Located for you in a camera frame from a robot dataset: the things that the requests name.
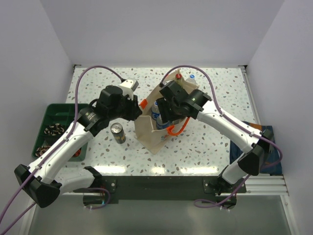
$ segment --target soda can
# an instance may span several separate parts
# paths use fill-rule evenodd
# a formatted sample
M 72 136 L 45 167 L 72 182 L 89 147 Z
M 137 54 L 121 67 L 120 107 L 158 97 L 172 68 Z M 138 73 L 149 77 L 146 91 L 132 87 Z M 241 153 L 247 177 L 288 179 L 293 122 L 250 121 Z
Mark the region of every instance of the soda can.
M 123 126 L 120 123 L 113 123 L 110 127 L 110 130 L 117 143 L 124 143 L 126 141 L 125 132 L 123 130 Z

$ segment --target bag handle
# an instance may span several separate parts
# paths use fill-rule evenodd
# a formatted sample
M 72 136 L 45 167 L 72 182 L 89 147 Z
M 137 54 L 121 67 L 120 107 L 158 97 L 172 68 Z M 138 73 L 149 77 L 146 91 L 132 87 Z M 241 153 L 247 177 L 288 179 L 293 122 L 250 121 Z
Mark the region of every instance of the bag handle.
M 184 123 L 184 125 L 181 127 L 180 131 L 178 131 L 177 133 L 173 133 L 172 130 L 174 129 L 175 125 L 171 125 L 169 127 L 166 128 L 167 130 L 167 133 L 170 135 L 170 136 L 178 136 L 186 127 L 188 121 L 189 121 L 190 117 L 188 117 Z

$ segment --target metal can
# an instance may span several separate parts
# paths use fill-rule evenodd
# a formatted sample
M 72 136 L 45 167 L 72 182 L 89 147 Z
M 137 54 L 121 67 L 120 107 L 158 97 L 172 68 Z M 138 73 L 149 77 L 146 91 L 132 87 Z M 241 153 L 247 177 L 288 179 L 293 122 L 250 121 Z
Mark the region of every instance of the metal can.
M 123 130 L 123 126 L 120 123 L 113 123 L 110 127 L 110 130 L 117 143 L 124 143 L 126 141 L 125 132 Z
M 168 122 L 163 122 L 162 121 L 162 118 L 161 118 L 161 115 L 159 115 L 156 119 L 156 128 L 158 130 L 162 130 L 162 129 L 165 129 L 166 127 L 169 127 L 171 125 L 171 123 L 168 121 Z
M 153 106 L 151 107 L 151 117 L 153 120 L 156 120 L 159 115 L 160 111 L 158 109 L 157 102 L 155 101 Z

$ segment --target plastic bottle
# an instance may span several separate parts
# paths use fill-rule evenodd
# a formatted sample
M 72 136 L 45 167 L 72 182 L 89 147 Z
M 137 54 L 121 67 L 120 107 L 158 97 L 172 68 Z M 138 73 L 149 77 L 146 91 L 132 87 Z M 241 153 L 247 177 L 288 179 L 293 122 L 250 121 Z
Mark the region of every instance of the plastic bottle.
M 197 85 L 197 82 L 196 82 L 196 79 L 195 79 L 195 76 L 193 74 L 191 74 L 188 79 L 186 80 L 187 82 L 190 82 L 192 84 L 195 84 Z
M 162 129 L 165 129 L 166 127 L 169 127 L 171 125 L 171 123 L 169 121 L 167 122 L 163 122 L 162 121 L 162 118 L 161 118 L 161 115 L 159 115 L 156 119 L 156 128 L 158 130 L 162 130 Z
M 151 107 L 151 117 L 153 120 L 156 120 L 159 115 L 160 111 L 158 109 L 157 102 L 155 101 L 153 106 Z

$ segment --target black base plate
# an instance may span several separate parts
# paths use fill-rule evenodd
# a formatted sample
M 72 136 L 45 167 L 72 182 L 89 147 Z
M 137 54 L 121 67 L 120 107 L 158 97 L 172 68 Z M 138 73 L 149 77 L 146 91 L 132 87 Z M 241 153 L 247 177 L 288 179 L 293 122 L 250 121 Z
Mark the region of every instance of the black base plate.
M 118 203 L 119 200 L 196 200 L 199 198 L 217 202 L 223 197 L 217 197 L 217 190 L 209 186 L 210 181 L 216 179 L 217 176 L 102 176 L 102 184 L 96 187 L 104 187 L 111 193 L 111 204 Z M 79 189 L 75 192 L 90 192 L 90 190 Z M 231 193 L 232 189 L 223 192 Z M 238 192 L 246 192 L 245 185 Z M 84 203 L 85 205 L 101 204 L 100 194 L 84 196 Z

